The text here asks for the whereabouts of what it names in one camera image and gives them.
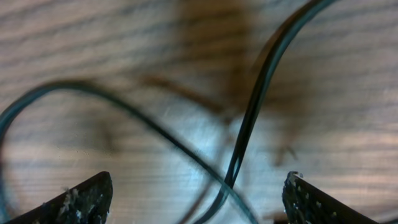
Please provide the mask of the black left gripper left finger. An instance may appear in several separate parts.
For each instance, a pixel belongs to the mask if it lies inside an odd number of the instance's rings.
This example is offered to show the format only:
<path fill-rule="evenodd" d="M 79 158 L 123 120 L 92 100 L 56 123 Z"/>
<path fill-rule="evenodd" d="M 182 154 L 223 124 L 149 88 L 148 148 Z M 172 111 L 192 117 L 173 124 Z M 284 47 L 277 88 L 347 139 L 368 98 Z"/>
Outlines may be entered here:
<path fill-rule="evenodd" d="M 7 224 L 106 223 L 112 197 L 110 173 L 102 171 Z"/>

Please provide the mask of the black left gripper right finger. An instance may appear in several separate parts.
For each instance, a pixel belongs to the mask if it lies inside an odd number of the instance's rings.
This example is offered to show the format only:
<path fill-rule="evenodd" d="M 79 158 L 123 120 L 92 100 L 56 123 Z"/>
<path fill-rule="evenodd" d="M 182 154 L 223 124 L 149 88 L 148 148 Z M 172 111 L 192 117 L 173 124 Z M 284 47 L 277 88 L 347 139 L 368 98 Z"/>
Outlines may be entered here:
<path fill-rule="evenodd" d="M 289 223 L 296 224 L 377 224 L 305 181 L 299 173 L 287 174 L 282 202 Z"/>

